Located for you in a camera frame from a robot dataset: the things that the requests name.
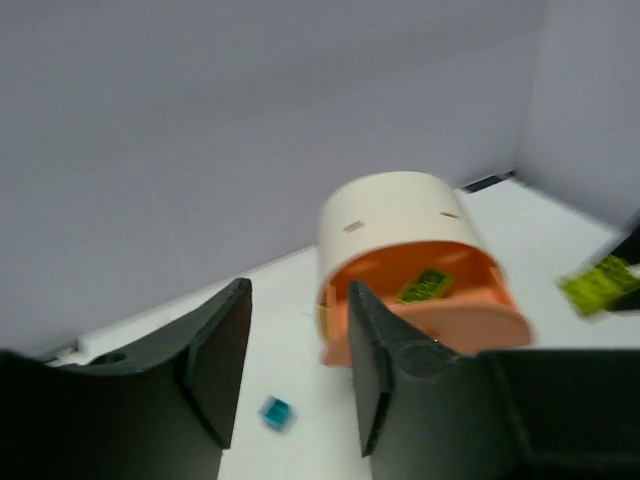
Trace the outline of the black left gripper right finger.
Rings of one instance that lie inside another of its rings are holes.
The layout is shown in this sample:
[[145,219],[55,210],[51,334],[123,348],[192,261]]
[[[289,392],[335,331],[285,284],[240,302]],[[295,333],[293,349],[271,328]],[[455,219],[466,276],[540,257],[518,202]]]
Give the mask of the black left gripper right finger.
[[362,455],[376,479],[635,479],[639,353],[466,356],[348,289]]

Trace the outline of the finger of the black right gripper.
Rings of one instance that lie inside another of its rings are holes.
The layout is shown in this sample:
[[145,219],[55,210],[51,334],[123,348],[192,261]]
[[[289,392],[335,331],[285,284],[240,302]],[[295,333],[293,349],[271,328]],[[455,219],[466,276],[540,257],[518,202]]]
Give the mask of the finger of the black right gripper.
[[[611,251],[611,255],[624,262],[625,266],[638,267],[640,255],[639,212],[627,225],[627,236]],[[638,311],[640,307],[639,280],[633,290],[614,300],[608,307],[612,313]]]

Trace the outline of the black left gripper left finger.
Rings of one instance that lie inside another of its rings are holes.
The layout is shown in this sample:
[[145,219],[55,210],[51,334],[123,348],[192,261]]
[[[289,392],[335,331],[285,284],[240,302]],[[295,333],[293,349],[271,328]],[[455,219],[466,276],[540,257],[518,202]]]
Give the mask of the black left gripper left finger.
[[1,354],[5,479],[214,479],[230,447],[252,284],[85,365]]

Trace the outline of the lime curved lego assembly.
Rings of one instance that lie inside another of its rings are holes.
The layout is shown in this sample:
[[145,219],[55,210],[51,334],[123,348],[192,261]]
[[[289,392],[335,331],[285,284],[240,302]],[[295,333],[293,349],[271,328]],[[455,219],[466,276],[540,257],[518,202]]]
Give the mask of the lime curved lego assembly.
[[401,304],[430,301],[443,297],[453,284],[453,277],[441,270],[427,268],[406,284],[396,296]]

